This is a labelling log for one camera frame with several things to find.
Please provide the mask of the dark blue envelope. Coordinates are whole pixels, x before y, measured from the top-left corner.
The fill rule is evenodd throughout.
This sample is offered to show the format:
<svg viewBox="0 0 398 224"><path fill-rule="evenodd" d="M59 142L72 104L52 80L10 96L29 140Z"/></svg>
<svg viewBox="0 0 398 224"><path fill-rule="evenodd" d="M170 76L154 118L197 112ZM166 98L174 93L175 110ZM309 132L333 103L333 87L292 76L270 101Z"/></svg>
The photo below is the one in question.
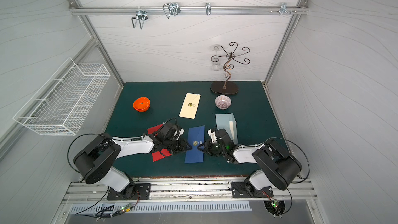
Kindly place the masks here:
<svg viewBox="0 0 398 224"><path fill-rule="evenodd" d="M188 132L188 143L192 147L186 152L185 164L202 163L204 161L204 154L198 150L198 146L204 143L205 126L193 127Z"/></svg>

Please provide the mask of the light blue envelope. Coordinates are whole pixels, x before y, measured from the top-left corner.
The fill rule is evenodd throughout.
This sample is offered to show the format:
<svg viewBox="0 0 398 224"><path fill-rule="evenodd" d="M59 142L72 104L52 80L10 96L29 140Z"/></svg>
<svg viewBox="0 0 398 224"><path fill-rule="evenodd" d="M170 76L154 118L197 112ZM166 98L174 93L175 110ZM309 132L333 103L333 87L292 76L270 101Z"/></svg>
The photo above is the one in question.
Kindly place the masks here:
<svg viewBox="0 0 398 224"><path fill-rule="evenodd" d="M225 129L233 143L237 144L237 122L235 120L234 114L216 114L215 116L217 129Z"/></svg>

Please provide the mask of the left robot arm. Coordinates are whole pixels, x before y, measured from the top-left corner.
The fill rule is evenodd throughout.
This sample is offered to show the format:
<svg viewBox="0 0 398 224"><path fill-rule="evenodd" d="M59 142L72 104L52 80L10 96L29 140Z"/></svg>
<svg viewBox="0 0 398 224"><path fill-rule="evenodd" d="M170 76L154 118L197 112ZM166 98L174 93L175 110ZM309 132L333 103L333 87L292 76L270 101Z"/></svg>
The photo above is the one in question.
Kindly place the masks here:
<svg viewBox="0 0 398 224"><path fill-rule="evenodd" d="M181 136L184 129L177 123L165 122L159 130L133 138L118 138L107 133L94 134L95 139L73 158L76 170L86 184L104 184L120 194L136 192L134 181L124 172L116 169L117 159L136 155L161 152L178 154L192 149Z"/></svg>

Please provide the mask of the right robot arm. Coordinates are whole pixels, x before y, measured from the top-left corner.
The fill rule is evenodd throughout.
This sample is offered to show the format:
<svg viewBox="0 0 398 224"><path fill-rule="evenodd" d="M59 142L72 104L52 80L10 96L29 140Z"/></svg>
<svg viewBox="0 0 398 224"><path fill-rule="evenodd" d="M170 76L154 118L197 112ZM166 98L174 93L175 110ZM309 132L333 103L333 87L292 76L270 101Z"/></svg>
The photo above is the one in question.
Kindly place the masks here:
<svg viewBox="0 0 398 224"><path fill-rule="evenodd" d="M277 137L255 145L235 144L224 129L211 129L210 140L197 149L212 157L224 157L231 164L253 163L259 170L245 179L246 191L260 191L274 186L286 190L302 170L302 164L287 148L277 142Z"/></svg>

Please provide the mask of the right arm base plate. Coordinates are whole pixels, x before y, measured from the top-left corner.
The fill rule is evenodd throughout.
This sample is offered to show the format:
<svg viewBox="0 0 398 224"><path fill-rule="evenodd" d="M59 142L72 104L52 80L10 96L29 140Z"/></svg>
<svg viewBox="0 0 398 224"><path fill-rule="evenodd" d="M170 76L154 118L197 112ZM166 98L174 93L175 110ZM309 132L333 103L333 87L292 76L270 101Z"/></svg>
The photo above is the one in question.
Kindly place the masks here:
<svg viewBox="0 0 398 224"><path fill-rule="evenodd" d="M243 181L229 181L228 188L231 190L232 198L248 199L248 198L273 198L272 187L265 187L257 190L251 184Z"/></svg>

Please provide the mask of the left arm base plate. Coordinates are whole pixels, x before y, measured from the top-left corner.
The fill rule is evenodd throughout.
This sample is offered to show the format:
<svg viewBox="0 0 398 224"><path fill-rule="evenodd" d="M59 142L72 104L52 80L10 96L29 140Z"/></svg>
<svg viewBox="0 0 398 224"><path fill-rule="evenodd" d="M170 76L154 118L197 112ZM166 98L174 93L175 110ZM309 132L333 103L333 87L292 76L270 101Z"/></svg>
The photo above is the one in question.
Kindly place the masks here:
<svg viewBox="0 0 398 224"><path fill-rule="evenodd" d="M148 200L149 194L151 191L150 183L137 183L132 185L128 185L121 192L117 192L114 189L110 188L109 193L107 195L108 201L132 201L132 200Z"/></svg>

